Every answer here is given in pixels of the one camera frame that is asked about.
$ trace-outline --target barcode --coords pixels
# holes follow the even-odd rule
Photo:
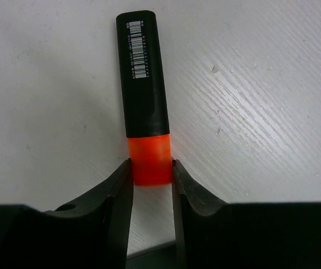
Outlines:
[[[148,77],[148,61],[145,51],[145,36],[142,34],[142,21],[132,21],[129,23],[130,46],[133,78]]]

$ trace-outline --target black plastic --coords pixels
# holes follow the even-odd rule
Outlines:
[[[125,268],[132,205],[127,160],[55,211],[0,206],[0,268]]]
[[[321,203],[227,204],[173,171],[178,268],[321,268]]]
[[[136,11],[119,15],[117,36],[127,137],[169,134],[155,14]]]

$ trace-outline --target white wall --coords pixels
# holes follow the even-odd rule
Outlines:
[[[115,17],[157,14],[175,158],[228,202],[321,201],[321,1],[0,1],[0,203],[55,209],[128,157]],[[129,253],[174,239],[136,188]]]

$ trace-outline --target orange cap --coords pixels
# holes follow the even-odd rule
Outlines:
[[[173,179],[170,136],[128,138],[134,184],[159,186]]]

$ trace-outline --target highlighter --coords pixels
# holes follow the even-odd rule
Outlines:
[[[173,178],[170,131],[155,14],[136,11],[119,15],[117,38],[134,184],[169,184]]]

